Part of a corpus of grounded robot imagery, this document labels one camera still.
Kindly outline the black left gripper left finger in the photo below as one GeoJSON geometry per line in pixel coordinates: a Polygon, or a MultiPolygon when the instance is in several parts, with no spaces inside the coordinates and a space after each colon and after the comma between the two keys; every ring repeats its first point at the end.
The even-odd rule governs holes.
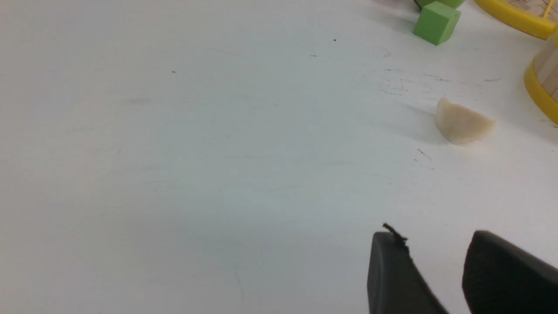
{"type": "Polygon", "coordinates": [[[367,293],[371,314],[446,314],[417,269],[402,236],[388,223],[371,240],[367,293]]]}

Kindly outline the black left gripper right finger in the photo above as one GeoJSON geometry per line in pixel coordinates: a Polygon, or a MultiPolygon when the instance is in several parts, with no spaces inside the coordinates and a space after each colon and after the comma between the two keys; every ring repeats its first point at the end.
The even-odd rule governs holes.
{"type": "Polygon", "coordinates": [[[558,270],[486,230],[474,232],[462,277],[473,314],[555,314],[558,270]]]}

